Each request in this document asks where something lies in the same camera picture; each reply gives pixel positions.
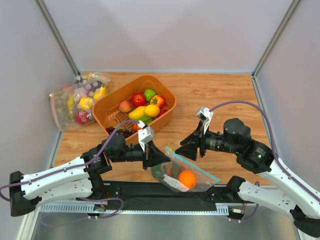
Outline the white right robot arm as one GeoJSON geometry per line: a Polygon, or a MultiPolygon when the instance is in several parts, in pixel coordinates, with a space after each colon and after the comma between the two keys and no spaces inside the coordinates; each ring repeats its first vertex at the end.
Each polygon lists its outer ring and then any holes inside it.
{"type": "Polygon", "coordinates": [[[223,132],[209,131],[198,123],[196,130],[180,142],[176,154],[195,161],[207,150],[236,155],[236,162],[249,172],[271,182],[282,193],[267,192],[237,176],[228,182],[236,197],[285,214],[303,233],[320,236],[320,192],[315,190],[281,159],[275,158],[267,145],[252,139],[251,129],[240,119],[224,122],[223,132]]]}

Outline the fake orange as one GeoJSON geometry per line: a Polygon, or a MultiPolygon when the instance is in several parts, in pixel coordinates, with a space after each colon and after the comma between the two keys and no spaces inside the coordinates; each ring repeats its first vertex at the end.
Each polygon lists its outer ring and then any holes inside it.
{"type": "Polygon", "coordinates": [[[193,189],[197,185],[197,176],[191,170],[182,171],[178,175],[178,180],[189,189],[193,189]]]}

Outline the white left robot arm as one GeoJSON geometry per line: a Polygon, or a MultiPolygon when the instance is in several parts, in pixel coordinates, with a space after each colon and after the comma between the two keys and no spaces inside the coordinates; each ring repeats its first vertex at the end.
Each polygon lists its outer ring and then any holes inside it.
{"type": "Polygon", "coordinates": [[[109,136],[97,147],[58,167],[33,174],[11,173],[10,215],[23,216],[59,200],[106,197],[107,188],[101,175],[112,170],[112,163],[142,162],[146,170],[169,161],[153,141],[141,147],[140,144],[127,145],[120,134],[109,136]]]}

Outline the blue zip top bag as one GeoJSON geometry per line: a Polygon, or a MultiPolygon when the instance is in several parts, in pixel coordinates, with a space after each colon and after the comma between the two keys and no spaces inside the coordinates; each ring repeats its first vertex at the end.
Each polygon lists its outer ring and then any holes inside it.
{"type": "Polygon", "coordinates": [[[155,180],[175,193],[205,192],[220,182],[220,178],[193,164],[190,160],[165,148],[169,161],[150,168],[155,180]]]}

